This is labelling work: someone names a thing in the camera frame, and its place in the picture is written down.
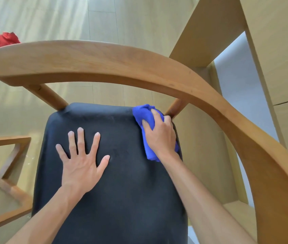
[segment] person's left arm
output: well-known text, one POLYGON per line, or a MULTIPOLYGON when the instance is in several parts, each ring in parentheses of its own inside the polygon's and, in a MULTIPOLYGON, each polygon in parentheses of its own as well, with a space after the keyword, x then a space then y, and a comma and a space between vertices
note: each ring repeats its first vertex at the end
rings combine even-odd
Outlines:
POLYGON ((94 135, 89 154, 85 153, 84 130, 77 130, 77 154, 74 132, 68 133, 68 159, 61 145, 56 145, 57 152, 63 162, 62 186, 51 200, 28 221, 8 242, 50 244, 54 240, 61 225, 86 192, 89 192, 100 180, 108 165, 110 156, 103 157, 100 165, 95 164, 95 157, 100 141, 100 134, 94 135))

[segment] black leather seat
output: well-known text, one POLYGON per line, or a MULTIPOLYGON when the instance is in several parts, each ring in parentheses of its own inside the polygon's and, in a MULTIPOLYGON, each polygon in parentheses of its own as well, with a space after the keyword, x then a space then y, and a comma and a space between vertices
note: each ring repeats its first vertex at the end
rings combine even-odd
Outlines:
POLYGON ((147 160, 141 129, 131 107, 72 103, 47 122, 39 158, 32 215, 61 186, 62 162, 69 156, 69 131, 83 127, 86 152, 101 133, 97 165, 110 155, 101 180, 68 216, 53 243, 187 244, 187 214, 165 168, 147 160))

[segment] wooden chair frame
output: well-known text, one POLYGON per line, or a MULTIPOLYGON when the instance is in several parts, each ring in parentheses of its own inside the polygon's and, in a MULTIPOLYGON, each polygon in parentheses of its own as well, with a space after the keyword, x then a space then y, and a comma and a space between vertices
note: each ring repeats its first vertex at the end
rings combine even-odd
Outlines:
POLYGON ((0 189, 21 204, 20 208, 0 215, 0 227, 28 214, 32 210, 32 197, 8 180, 14 165, 28 147, 30 141, 31 138, 27 136, 0 137, 0 146, 15 144, 11 154, 0 169, 0 189))
POLYGON ((61 110, 68 105, 45 83, 90 81, 136 86, 191 103, 210 115, 235 147, 256 210, 259 243, 288 243, 288 151, 250 122, 185 65, 143 49, 91 41, 42 41, 0 48, 0 80, 23 86, 61 110))

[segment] person's right arm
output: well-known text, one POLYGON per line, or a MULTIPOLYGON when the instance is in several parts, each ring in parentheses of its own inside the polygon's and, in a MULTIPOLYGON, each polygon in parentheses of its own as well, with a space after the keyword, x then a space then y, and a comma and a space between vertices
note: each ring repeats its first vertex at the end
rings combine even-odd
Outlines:
POLYGON ((157 111, 152 113, 153 130, 143 121, 147 143, 169 173, 200 244, 256 244, 174 151, 176 136, 171 118, 165 116, 163 122, 157 111))

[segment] person's left hand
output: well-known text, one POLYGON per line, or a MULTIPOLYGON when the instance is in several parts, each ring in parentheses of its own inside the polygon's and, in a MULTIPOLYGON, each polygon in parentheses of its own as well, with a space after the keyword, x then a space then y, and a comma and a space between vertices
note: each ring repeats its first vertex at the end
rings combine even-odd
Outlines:
POLYGON ((77 154, 74 132, 68 133, 69 151, 71 158, 69 159, 60 144, 56 145, 60 159, 63 161, 63 177, 62 186, 70 185, 74 190, 79 190, 82 197, 86 192, 89 192, 100 180, 103 171, 108 165, 109 155, 106 155, 101 160, 97 167, 95 157, 100 141, 100 133, 96 133, 93 138, 93 144, 89 154, 85 153, 84 129, 77 129, 77 154))

